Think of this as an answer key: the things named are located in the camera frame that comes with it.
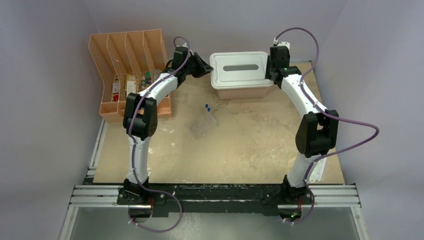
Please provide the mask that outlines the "clear plastic well plate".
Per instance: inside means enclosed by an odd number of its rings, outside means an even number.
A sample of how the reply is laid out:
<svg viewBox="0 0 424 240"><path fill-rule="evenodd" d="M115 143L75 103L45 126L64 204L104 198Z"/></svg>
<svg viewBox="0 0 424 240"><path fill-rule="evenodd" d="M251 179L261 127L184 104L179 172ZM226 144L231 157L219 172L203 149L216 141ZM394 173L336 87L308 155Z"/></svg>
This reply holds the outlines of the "clear plastic well plate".
<svg viewBox="0 0 424 240"><path fill-rule="evenodd" d="M210 113L206 112L198 117L194 122L188 125L190 132L193 134L195 139L202 137L212 127L218 124L215 117Z"/></svg>

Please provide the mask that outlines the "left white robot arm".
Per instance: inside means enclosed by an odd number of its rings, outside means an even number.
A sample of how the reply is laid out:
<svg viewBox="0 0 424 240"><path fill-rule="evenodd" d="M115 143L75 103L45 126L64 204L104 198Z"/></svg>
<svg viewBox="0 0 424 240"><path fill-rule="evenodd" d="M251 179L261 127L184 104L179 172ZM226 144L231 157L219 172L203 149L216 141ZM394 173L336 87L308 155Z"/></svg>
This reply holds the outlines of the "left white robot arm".
<svg viewBox="0 0 424 240"><path fill-rule="evenodd" d="M142 205L155 192L148 187L147 166L150 141L158 127L158 104L187 76L200 78L212 71L213 67L196 52L178 46L156 81L139 93L127 95L122 125L129 140L129 169L122 185L123 197Z"/></svg>

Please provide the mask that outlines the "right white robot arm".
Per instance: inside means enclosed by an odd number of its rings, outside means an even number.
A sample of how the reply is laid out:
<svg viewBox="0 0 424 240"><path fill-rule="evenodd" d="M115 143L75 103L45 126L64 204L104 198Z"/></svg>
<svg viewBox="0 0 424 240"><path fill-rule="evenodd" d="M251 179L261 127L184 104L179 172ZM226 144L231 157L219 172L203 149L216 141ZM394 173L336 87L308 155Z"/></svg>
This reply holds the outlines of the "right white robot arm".
<svg viewBox="0 0 424 240"><path fill-rule="evenodd" d="M284 176L280 191L282 200L292 204L306 195L308 178L319 157L335 147L338 121L334 118L338 112L322 105L301 79L299 68L290 66L287 44L277 43L270 47L265 77L288 95L301 117L295 135L298 154Z"/></svg>

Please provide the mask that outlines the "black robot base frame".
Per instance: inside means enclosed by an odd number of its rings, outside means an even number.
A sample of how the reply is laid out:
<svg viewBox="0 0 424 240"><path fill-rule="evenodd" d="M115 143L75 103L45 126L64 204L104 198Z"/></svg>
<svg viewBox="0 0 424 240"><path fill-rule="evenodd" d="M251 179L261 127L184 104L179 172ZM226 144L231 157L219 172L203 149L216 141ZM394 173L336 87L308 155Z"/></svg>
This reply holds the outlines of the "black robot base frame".
<svg viewBox="0 0 424 240"><path fill-rule="evenodd" d="M287 183L148 183L144 190L134 183L118 187L118 205L146 208L154 218L170 213L262 214L300 218L311 204L312 191Z"/></svg>

